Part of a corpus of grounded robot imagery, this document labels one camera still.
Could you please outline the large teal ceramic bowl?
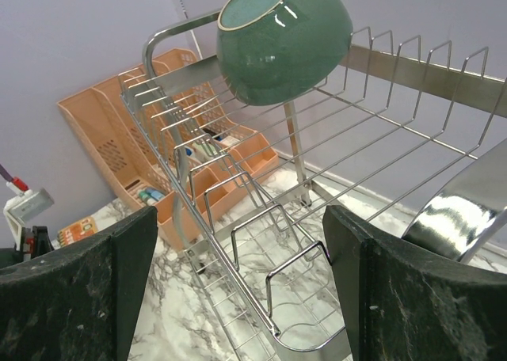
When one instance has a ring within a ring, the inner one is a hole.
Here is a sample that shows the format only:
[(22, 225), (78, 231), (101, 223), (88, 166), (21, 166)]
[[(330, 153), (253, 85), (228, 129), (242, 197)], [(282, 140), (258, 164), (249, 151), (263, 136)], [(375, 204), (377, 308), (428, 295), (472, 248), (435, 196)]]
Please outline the large teal ceramic bowl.
[(352, 19), (341, 0), (228, 0), (216, 55), (228, 89), (244, 104), (290, 101), (348, 54)]

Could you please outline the steel two-tier dish rack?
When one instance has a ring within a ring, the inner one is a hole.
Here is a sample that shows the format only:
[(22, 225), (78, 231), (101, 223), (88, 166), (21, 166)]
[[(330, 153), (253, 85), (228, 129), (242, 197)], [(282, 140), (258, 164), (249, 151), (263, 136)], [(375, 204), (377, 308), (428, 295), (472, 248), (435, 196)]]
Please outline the steel two-tier dish rack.
[[(506, 148), (506, 80), (487, 47), (452, 61), (445, 41), (396, 42), (369, 27), (341, 64), (300, 97), (253, 107), (228, 89), (217, 58), (154, 59), (163, 40), (217, 13), (154, 34), (142, 65), (121, 73), (120, 98), (174, 191), (184, 254), (227, 337), (229, 360), (348, 360), (322, 217), (342, 204), (401, 235), (420, 209), (448, 217), (440, 186)], [(209, 141), (204, 163), (187, 147)]]

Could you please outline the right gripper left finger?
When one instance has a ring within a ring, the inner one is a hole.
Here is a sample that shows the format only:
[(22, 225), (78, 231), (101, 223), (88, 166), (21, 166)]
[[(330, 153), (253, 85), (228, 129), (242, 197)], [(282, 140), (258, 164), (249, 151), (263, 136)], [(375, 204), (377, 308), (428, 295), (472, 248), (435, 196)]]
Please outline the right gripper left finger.
[(3, 360), (126, 360), (154, 247), (144, 207), (72, 245), (1, 270)]

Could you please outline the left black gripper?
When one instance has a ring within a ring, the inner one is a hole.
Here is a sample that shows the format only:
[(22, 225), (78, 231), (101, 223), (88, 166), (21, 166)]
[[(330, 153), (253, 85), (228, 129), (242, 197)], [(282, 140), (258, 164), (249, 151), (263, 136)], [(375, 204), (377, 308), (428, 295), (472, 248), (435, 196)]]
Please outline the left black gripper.
[(1, 248), (1, 266), (9, 267), (42, 256), (54, 250), (46, 226), (23, 227), (21, 247)]

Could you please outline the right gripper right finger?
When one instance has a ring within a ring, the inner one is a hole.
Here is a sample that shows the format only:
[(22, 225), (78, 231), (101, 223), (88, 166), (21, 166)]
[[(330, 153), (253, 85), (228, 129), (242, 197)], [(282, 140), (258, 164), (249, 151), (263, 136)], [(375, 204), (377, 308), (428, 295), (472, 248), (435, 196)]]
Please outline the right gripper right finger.
[(505, 274), (438, 256), (340, 205), (322, 226), (355, 360), (505, 359)]

